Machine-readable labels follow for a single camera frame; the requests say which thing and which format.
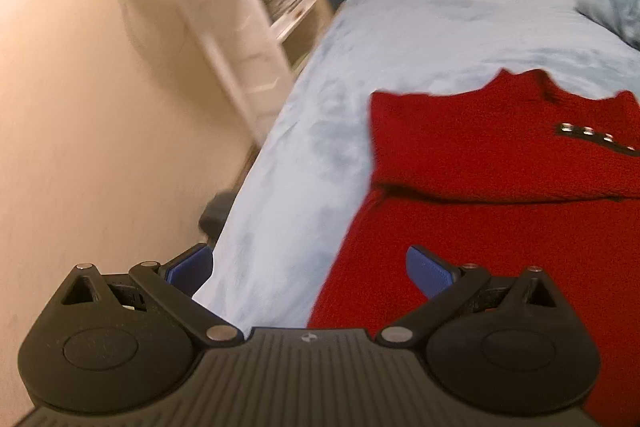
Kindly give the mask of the crumpled grey-blue blanket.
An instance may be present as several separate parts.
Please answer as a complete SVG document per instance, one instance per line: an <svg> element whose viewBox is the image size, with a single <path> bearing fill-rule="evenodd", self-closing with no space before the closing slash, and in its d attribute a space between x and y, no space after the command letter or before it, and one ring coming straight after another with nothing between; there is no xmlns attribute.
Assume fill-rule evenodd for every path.
<svg viewBox="0 0 640 427"><path fill-rule="evenodd" d="M575 10L639 49L640 0L576 0Z"/></svg>

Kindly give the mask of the red knit cardigan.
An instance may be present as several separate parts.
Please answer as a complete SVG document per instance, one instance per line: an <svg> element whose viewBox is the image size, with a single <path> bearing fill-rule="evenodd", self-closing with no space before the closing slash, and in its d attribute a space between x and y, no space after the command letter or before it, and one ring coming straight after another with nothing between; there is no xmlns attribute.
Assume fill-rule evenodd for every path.
<svg viewBox="0 0 640 427"><path fill-rule="evenodd" d="M589 100L540 69L457 95L376 92L369 193L312 309L315 329L370 333L422 305L418 245L497 275L545 269L588 329L605 426L639 421L639 105Z"/></svg>

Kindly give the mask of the light blue bed cover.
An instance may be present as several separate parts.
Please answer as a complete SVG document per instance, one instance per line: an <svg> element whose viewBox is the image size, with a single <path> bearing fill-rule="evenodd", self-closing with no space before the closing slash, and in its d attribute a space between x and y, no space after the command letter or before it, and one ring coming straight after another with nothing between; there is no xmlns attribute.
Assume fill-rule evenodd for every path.
<svg viewBox="0 0 640 427"><path fill-rule="evenodd" d="M586 98L637 91L638 52L574 3L347 0L236 196L198 303L245 332L307 324L368 193L374 91L456 94L504 68Z"/></svg>

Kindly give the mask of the black dumbbell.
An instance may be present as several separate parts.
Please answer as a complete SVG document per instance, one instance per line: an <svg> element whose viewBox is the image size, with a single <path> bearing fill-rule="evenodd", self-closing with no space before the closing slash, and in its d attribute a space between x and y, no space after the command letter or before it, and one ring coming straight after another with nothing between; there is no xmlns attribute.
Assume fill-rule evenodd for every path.
<svg viewBox="0 0 640 427"><path fill-rule="evenodd" d="M204 208L200 219L198 219L198 227L207 236L209 242L216 243L218 241L236 196L238 196L236 190L221 191Z"/></svg>

